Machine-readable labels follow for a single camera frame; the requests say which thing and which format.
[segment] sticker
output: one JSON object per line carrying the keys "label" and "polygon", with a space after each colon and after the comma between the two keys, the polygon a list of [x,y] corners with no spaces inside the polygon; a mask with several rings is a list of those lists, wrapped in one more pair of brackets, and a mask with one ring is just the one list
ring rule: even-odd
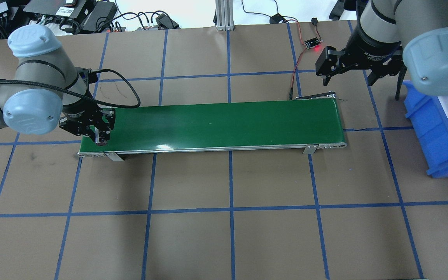
{"label": "sticker", "polygon": [[74,8],[60,7],[55,15],[57,16],[70,16],[74,12]]}

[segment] blue container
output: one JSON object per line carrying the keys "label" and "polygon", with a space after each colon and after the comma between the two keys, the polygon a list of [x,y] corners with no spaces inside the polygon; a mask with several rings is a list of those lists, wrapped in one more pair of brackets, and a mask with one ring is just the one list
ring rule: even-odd
{"label": "blue container", "polygon": [[448,177],[448,117],[439,98],[421,94],[412,82],[405,81],[408,93],[404,104],[406,117],[416,131],[421,149],[428,162],[428,175]]}

